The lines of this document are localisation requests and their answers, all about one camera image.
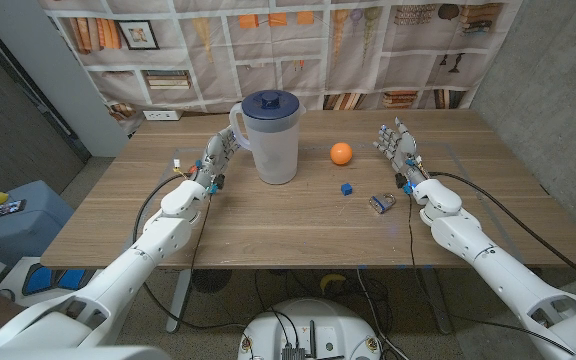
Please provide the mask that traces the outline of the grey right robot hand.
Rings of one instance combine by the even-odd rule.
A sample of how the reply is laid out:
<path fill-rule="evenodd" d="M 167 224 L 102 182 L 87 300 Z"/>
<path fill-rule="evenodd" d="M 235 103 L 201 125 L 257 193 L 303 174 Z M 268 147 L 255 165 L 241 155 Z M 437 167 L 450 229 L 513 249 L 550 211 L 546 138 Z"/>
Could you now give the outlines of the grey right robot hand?
<path fill-rule="evenodd" d="M 398 118 L 395 118 L 393 127 L 381 126 L 373 146 L 390 162 L 397 187 L 406 193 L 411 193 L 418 184 L 429 178 L 423 169 L 415 138 Z"/>

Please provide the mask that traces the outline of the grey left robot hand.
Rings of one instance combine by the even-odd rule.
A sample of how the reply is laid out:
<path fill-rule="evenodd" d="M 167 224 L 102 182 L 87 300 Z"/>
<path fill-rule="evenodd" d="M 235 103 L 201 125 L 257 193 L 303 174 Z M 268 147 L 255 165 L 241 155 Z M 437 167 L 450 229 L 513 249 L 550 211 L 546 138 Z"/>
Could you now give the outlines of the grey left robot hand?
<path fill-rule="evenodd" d="M 232 127 L 222 129 L 208 141 L 202 157 L 195 164 L 197 170 L 191 180 L 202 185 L 211 194 L 221 190 L 228 163 L 239 148 Z"/>

